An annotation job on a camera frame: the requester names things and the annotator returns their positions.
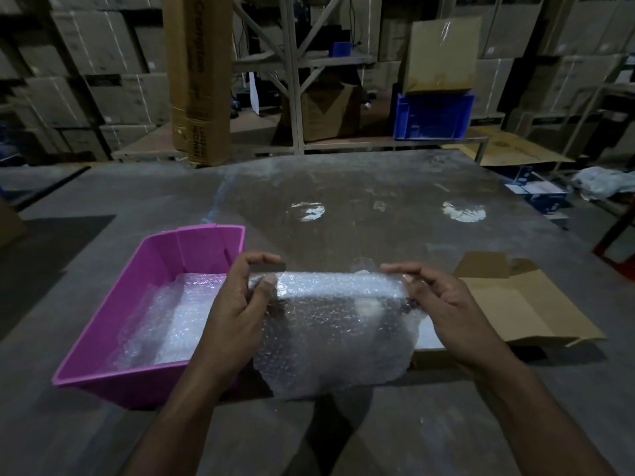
workbench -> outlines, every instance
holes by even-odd
[[[322,210],[307,217],[303,202]],[[447,203],[485,216],[453,219]],[[452,271],[472,249],[532,259],[608,337],[545,348],[533,364],[615,469],[635,467],[632,283],[457,150],[292,155],[207,169],[104,164],[21,216],[30,236],[0,257],[9,314],[0,342],[3,474],[117,472],[154,413],[53,388],[51,377],[140,240],[201,222],[245,225],[245,249],[278,253],[296,271],[348,271],[359,257]],[[474,385],[444,369],[316,401],[220,406],[199,474],[225,473],[518,470]]]

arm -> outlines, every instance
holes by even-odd
[[[405,273],[409,295],[433,321],[498,420],[524,476],[616,476],[538,376],[496,334],[463,281],[421,263],[385,264]]]
[[[249,264],[279,261],[264,253],[237,257],[214,299],[192,359],[130,456],[123,476],[196,473],[218,398],[258,349],[275,284],[274,276],[265,276],[247,304]]]

fingernail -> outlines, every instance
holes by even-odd
[[[277,282],[277,277],[275,276],[275,274],[267,274],[265,277],[262,278],[262,280],[274,286]]]

plastic wrap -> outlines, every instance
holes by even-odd
[[[254,358],[276,397],[382,384],[408,369],[424,312],[412,305],[398,278],[376,273],[277,276]]]
[[[119,334],[117,370],[188,360],[225,275],[185,273],[149,288]]]

hand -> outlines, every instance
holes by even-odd
[[[280,256],[245,252],[236,257],[214,299],[201,341],[192,356],[190,364],[202,366],[203,371],[225,386],[258,350],[262,320],[275,287],[275,275],[266,275],[247,304],[249,264],[262,262],[277,263]]]
[[[430,315],[441,343],[459,364],[495,369],[516,359],[485,317],[465,283],[420,262],[382,264],[385,273],[403,273],[408,294]]]

